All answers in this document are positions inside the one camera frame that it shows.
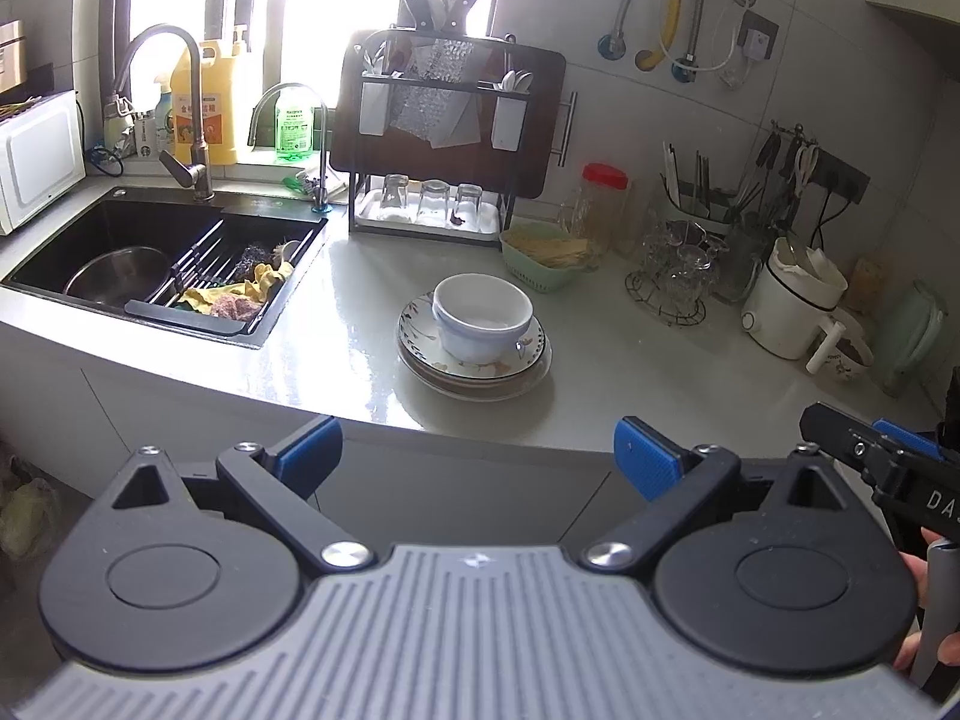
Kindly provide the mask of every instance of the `white plug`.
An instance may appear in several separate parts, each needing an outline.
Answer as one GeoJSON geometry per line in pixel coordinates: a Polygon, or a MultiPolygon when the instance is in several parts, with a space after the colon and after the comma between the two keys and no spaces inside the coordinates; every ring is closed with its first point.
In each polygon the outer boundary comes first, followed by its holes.
{"type": "Polygon", "coordinates": [[[747,40],[743,44],[743,55],[755,62],[762,62],[767,58],[770,49],[770,35],[759,29],[748,29],[747,40]]]}

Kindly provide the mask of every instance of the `human hand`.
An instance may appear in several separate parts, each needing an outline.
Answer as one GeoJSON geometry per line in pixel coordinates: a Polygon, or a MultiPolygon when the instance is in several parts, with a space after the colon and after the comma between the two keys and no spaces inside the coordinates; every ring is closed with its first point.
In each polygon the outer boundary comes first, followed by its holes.
{"type": "MultiPolygon", "coordinates": [[[[937,533],[928,531],[926,528],[920,528],[920,532],[923,533],[923,540],[928,544],[932,544],[934,541],[942,538],[942,536],[938,536],[937,533]]],[[[926,560],[922,560],[914,555],[904,555],[904,553],[901,553],[901,557],[904,558],[906,567],[910,569],[910,573],[913,574],[913,578],[917,581],[917,594],[920,596],[920,607],[926,608],[926,560]]],[[[905,671],[910,668],[917,657],[917,651],[920,649],[921,635],[923,635],[923,631],[906,637],[904,644],[901,645],[901,651],[899,651],[894,660],[894,669],[905,671]]],[[[941,664],[960,666],[960,632],[950,634],[943,640],[940,648],[937,650],[937,658],[941,664]]]]}

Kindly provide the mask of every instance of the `red lid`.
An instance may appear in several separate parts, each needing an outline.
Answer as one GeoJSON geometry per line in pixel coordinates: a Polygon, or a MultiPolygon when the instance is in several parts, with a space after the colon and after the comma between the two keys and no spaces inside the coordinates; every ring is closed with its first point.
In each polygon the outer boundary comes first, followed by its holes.
{"type": "Polygon", "coordinates": [[[591,162],[584,167],[584,178],[592,184],[601,184],[613,189],[625,190],[630,179],[622,170],[602,162],[591,162]]]}

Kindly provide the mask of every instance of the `green dish soap bottle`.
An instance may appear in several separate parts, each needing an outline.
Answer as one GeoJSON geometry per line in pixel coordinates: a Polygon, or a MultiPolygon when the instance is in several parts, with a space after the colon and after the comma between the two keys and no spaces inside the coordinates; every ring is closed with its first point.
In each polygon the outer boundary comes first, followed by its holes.
{"type": "Polygon", "coordinates": [[[313,154],[313,105],[302,89],[284,89],[277,100],[277,159],[286,162],[313,154]]]}

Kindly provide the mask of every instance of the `sink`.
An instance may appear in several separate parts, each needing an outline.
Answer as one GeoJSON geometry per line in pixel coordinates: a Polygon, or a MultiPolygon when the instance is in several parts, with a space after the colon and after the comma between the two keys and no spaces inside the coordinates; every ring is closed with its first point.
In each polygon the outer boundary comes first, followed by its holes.
{"type": "Polygon", "coordinates": [[[310,203],[296,199],[219,191],[209,205],[198,205],[189,191],[116,187],[51,234],[2,284],[130,322],[260,348],[323,245],[325,225],[326,219],[313,213],[310,203]],[[259,242],[272,250],[290,241],[299,242],[290,257],[293,275],[275,285],[248,322],[176,307],[189,287],[229,283],[247,245],[259,242]],[[70,277],[86,263],[125,247],[156,248],[174,263],[170,277],[154,295],[120,308],[64,295],[70,277]]]}

